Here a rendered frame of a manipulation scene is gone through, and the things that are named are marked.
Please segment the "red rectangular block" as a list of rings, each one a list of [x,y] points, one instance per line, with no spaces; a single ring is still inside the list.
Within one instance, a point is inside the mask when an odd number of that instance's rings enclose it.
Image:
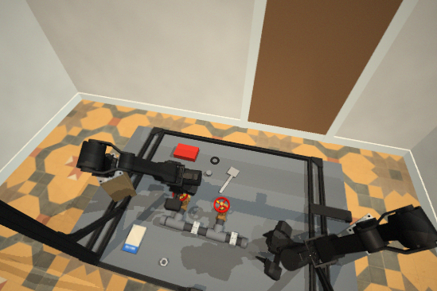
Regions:
[[[178,143],[178,146],[174,151],[174,157],[195,162],[198,152],[199,147]]]

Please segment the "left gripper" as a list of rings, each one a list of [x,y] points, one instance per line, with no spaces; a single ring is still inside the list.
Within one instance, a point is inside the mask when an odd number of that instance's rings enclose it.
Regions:
[[[180,211],[182,206],[182,201],[180,198],[180,188],[181,186],[173,186],[167,184],[170,187],[169,191],[174,193],[174,198],[166,198],[164,208],[169,211]]]

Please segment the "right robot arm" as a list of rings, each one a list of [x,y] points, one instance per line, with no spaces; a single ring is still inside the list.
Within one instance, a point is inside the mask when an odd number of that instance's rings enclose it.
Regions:
[[[395,214],[392,214],[394,212]],[[388,224],[379,225],[378,223],[386,215],[388,215]],[[326,233],[305,239],[304,243],[297,242],[295,246],[287,248],[287,244],[291,243],[292,239],[274,230],[268,232],[266,244],[269,252],[280,254],[283,267],[289,271],[297,270],[307,264],[322,269],[335,265],[338,259],[345,257],[346,254],[363,251],[368,251],[369,254],[382,250],[414,254],[437,247],[437,230],[424,210],[420,206],[413,207],[412,204],[385,212],[378,220],[375,217],[360,221],[353,227],[353,232],[354,234],[342,237]],[[314,245],[309,241],[312,239]],[[390,244],[388,241],[399,241],[409,249],[387,246]],[[320,264],[319,259],[322,262]]]

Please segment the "grey pipe with red valve handwheels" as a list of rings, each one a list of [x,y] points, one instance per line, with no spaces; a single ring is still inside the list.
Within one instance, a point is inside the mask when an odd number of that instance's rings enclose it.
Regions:
[[[182,198],[183,197],[183,198]],[[186,221],[183,221],[184,213],[187,210],[188,203],[190,202],[190,195],[188,194],[181,194],[180,198],[182,201],[181,210],[177,211],[177,213],[174,214],[174,217],[168,217],[166,215],[162,215],[159,224],[171,227],[173,229],[177,229],[179,231],[189,231],[191,232],[192,237],[197,238],[198,235],[206,236],[207,239],[212,239],[221,243],[229,243],[228,247],[235,248],[235,245],[240,246],[240,248],[246,248],[248,239],[242,237],[237,237],[236,232],[232,232],[232,235],[227,235],[226,232],[223,232],[223,224],[226,220],[225,216],[227,214],[227,210],[230,207],[230,203],[227,198],[225,197],[218,197],[214,201],[214,208],[216,211],[218,211],[218,215],[216,217],[216,224],[214,224],[213,229],[212,228],[204,228],[201,227],[201,224],[199,222],[195,222],[194,224],[187,223]],[[184,201],[183,201],[184,200]],[[219,202],[218,200],[224,200],[223,202]],[[224,202],[227,201],[227,204],[224,204]],[[218,203],[220,206],[219,208],[216,208],[216,203]],[[226,208],[226,209],[225,209]],[[220,210],[219,210],[220,209]]]

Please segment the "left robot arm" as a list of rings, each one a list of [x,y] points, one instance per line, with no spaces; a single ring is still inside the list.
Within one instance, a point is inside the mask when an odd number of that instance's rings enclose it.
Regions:
[[[111,146],[120,153],[118,166],[118,159],[106,153],[107,146]],[[107,171],[102,170],[101,165]],[[88,139],[88,142],[83,141],[76,167],[81,172],[87,171],[86,173],[91,173],[94,177],[104,178],[113,177],[115,173],[112,175],[112,172],[116,169],[130,173],[138,171],[136,173],[152,174],[151,176],[155,180],[161,180],[161,184],[181,186],[180,194],[186,193],[191,196],[196,194],[202,178],[201,170],[185,169],[185,165],[182,165],[181,162],[168,160],[156,163],[136,157],[134,153],[121,151],[110,142],[95,139]]]

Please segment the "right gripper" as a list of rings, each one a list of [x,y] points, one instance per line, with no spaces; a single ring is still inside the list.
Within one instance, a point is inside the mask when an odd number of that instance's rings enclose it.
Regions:
[[[275,226],[275,230],[279,231],[288,238],[291,237],[292,228],[285,221],[280,220],[278,222],[278,225]],[[287,244],[287,248],[291,248],[295,246],[295,244],[296,242],[291,240],[291,242]],[[258,258],[261,262],[264,262],[264,273],[268,277],[275,281],[278,281],[280,279],[282,273],[282,268],[279,266],[280,254],[275,255],[273,262],[269,261],[267,258],[261,258],[259,256],[256,256],[256,258]]]

